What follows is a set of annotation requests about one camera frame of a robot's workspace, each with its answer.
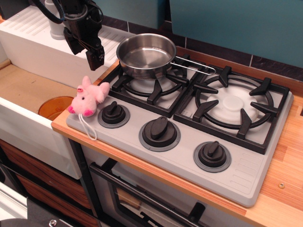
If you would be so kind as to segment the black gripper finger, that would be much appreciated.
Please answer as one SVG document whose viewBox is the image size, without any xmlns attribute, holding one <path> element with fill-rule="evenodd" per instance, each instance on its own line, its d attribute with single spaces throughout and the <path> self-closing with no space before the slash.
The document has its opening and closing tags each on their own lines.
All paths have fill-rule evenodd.
<svg viewBox="0 0 303 227">
<path fill-rule="evenodd" d="M 91 70 L 96 70 L 104 65 L 105 52 L 103 46 L 86 51 L 86 56 Z"/>
<path fill-rule="evenodd" d="M 78 42 L 78 40 L 73 37 L 72 33 L 70 32 L 70 30 L 67 27 L 64 28 L 63 35 L 64 35 L 64 38 L 65 38 L 70 50 L 72 51 L 72 53 L 74 55 L 76 55 L 84 50 L 84 47 L 81 46 L 81 44 Z"/>
</svg>

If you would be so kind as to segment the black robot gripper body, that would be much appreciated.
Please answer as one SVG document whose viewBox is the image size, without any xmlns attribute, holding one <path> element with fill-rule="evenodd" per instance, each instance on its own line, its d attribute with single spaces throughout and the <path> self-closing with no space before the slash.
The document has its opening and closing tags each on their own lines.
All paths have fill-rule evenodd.
<svg viewBox="0 0 303 227">
<path fill-rule="evenodd" d="M 63 0 L 64 25 L 86 50 L 101 46 L 102 10 L 92 0 Z"/>
</svg>

